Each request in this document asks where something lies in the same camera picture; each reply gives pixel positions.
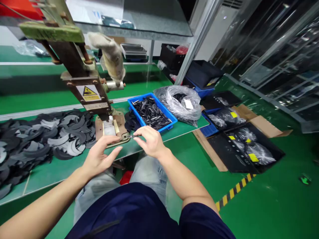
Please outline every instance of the yellow black hazard tape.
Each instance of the yellow black hazard tape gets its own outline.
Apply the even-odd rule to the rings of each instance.
[[[229,190],[229,193],[227,193],[225,196],[223,196],[223,198],[218,201],[216,203],[216,207],[218,209],[218,211],[220,211],[220,209],[222,207],[224,207],[229,200],[233,199],[233,197],[240,192],[240,190],[245,187],[247,185],[247,183],[249,183],[252,178],[256,177],[256,174],[247,174],[246,177],[244,177],[239,183],[236,184],[236,186],[234,188],[232,188],[231,190]]]

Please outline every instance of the warning label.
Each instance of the warning label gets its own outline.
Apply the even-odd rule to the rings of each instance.
[[[76,88],[86,102],[101,100],[101,97],[97,92],[95,85],[77,86]]]

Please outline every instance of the green floor marker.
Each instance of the green floor marker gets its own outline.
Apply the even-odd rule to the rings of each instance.
[[[311,178],[308,177],[305,174],[302,174],[302,176],[299,178],[299,180],[305,185],[310,185],[311,184]]]

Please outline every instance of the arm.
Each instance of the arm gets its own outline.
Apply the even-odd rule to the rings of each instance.
[[[17,213],[0,227],[0,238],[45,238],[80,190],[97,174],[109,168],[121,151],[115,148],[109,156],[104,154],[107,144],[118,141],[116,136],[103,136],[90,149],[82,167],[70,177]]]
[[[202,183],[164,146],[158,131],[145,126],[139,128],[134,135],[142,135],[146,139],[145,142],[138,137],[134,138],[149,156],[157,158],[161,163],[175,192],[183,200],[183,207],[192,202],[199,202],[219,215],[212,197]]]

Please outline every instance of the workbench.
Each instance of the workbench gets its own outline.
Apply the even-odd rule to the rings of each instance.
[[[28,62],[31,62],[28,56],[19,57],[20,62],[14,62],[17,56],[13,57],[12,55],[18,53],[14,52],[13,47],[12,49],[10,47],[5,49],[12,54],[2,56],[0,54],[0,84],[2,86],[0,90],[0,119],[3,116],[17,117],[25,115],[23,113],[27,111],[33,116],[23,117],[22,119],[31,120],[37,114],[52,107],[55,107],[55,110],[63,110],[63,107],[68,107],[69,105],[80,108],[79,105],[81,106],[81,104],[60,80],[60,74],[65,70],[64,66],[53,65],[50,62],[47,62],[47,65],[43,65],[47,60],[46,58],[32,57],[33,62],[37,60],[40,65],[28,65]],[[108,97],[114,101],[112,106],[123,113],[129,110],[127,98],[152,92],[162,86],[171,85],[171,82],[155,65],[125,65],[125,68],[127,71],[124,78],[125,89],[108,93]],[[107,73],[103,72],[100,66],[99,72],[102,76],[107,76]],[[41,87],[37,86],[40,81],[45,82],[46,87],[43,87],[43,85]],[[198,120],[198,128],[206,125],[208,125],[208,122],[201,117]],[[171,130],[162,132],[161,136],[165,142],[198,128],[178,121]],[[123,146],[123,149],[116,160],[142,151],[142,148],[132,139],[121,146]],[[105,153],[109,154],[112,150],[113,147],[108,148]],[[12,191],[0,200],[0,205],[65,180],[75,169],[83,164],[88,152],[89,150],[86,149],[81,155],[66,161],[61,161],[54,157],[50,164],[37,166],[31,171],[27,180],[14,186]]]

